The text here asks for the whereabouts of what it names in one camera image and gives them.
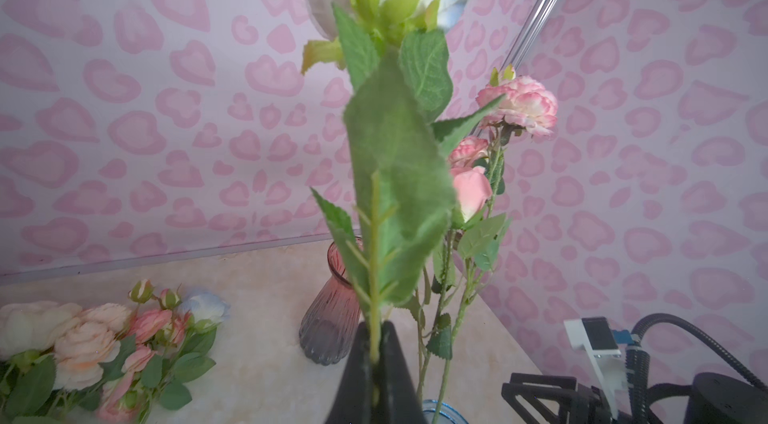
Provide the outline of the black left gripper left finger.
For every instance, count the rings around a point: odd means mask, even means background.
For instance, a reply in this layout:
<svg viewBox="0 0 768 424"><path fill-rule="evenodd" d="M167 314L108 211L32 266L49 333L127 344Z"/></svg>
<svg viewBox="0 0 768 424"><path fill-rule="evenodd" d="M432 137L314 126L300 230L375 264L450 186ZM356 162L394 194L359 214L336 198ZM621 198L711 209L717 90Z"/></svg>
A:
<svg viewBox="0 0 768 424"><path fill-rule="evenodd" d="M361 323L326 424L369 424L373 416L373 368L368 327Z"/></svg>

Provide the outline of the purple blue glass vase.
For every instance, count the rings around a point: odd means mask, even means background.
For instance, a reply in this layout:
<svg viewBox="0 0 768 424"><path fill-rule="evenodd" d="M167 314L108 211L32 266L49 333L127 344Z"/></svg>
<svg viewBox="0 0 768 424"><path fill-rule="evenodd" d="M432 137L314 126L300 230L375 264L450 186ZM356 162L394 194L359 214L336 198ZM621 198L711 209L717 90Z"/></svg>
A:
<svg viewBox="0 0 768 424"><path fill-rule="evenodd" d="M422 413L427 423L468 424L468 420L447 403L438 405L434 399L422 401Z"/></svg>

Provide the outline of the pink rosebud spray stem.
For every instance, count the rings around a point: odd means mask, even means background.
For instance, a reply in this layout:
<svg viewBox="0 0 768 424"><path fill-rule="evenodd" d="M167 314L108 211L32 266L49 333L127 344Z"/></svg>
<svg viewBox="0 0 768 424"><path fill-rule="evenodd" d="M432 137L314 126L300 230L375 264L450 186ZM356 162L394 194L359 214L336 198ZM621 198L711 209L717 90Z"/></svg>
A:
<svg viewBox="0 0 768 424"><path fill-rule="evenodd" d="M439 393L432 415L442 411L451 373L454 345L468 308L494 271L509 227L505 214L493 216L503 191L504 149L496 138L467 137L448 158L458 204L443 241L423 272L422 290L413 296L417 324L417 396L423 397L427 372L442 362Z"/></svg>

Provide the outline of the pink carnation double stem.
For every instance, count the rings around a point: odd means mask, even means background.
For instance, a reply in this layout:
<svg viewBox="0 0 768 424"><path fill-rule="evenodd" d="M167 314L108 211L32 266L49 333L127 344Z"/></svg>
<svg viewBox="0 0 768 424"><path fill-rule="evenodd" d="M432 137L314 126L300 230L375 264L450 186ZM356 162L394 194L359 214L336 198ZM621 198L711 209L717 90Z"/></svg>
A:
<svg viewBox="0 0 768 424"><path fill-rule="evenodd" d="M514 137L546 138L557 123L556 97L540 82L517 75L514 67L493 70L489 83L476 97L477 111L461 122L441 122L437 128L451 152L467 137L498 139L504 149L503 194L505 190L505 153ZM492 215L497 216L495 206Z"/></svg>

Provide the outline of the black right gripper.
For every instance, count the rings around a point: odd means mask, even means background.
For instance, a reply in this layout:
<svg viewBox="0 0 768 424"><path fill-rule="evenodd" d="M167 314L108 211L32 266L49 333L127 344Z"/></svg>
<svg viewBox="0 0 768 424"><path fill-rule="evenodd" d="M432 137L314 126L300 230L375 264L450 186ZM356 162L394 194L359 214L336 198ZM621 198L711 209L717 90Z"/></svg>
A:
<svg viewBox="0 0 768 424"><path fill-rule="evenodd" d="M529 424L632 422L624 412L614 418L604 393L579 384L575 377L513 373L502 385L501 397Z"/></svg>

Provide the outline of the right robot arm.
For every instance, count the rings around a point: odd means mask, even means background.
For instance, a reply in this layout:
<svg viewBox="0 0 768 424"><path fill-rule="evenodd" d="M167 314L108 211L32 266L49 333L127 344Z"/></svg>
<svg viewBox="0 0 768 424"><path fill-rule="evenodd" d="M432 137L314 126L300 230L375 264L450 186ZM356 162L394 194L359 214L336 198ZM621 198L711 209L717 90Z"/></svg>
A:
<svg viewBox="0 0 768 424"><path fill-rule="evenodd" d="M567 376L514 373L501 396L526 423L630 423L624 412L613 418L604 393ZM686 397L685 423L765 423L767 393L717 373L700 373L690 385L656 384L648 402Z"/></svg>

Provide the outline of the pale blue white rose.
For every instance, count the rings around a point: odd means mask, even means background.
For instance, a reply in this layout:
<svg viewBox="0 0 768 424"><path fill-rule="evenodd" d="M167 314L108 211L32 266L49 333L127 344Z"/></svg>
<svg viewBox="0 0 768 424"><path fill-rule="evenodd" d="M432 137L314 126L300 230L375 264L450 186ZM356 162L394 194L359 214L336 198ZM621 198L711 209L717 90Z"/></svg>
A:
<svg viewBox="0 0 768 424"><path fill-rule="evenodd" d="M438 123L453 83L447 33L468 0L306 0L319 32L302 67L332 64L353 88L343 112L355 197L318 198L370 336L373 416L385 311L404 307L458 200Z"/></svg>

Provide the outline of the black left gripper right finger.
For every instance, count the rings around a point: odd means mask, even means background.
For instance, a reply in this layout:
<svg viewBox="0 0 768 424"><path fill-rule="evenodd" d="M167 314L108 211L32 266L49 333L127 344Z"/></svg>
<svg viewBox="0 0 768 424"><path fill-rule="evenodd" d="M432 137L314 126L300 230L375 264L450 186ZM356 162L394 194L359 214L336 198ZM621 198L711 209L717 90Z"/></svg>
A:
<svg viewBox="0 0 768 424"><path fill-rule="evenodd" d="M377 422L424 424L422 403L412 382L395 326L390 321L382 324L379 351Z"/></svg>

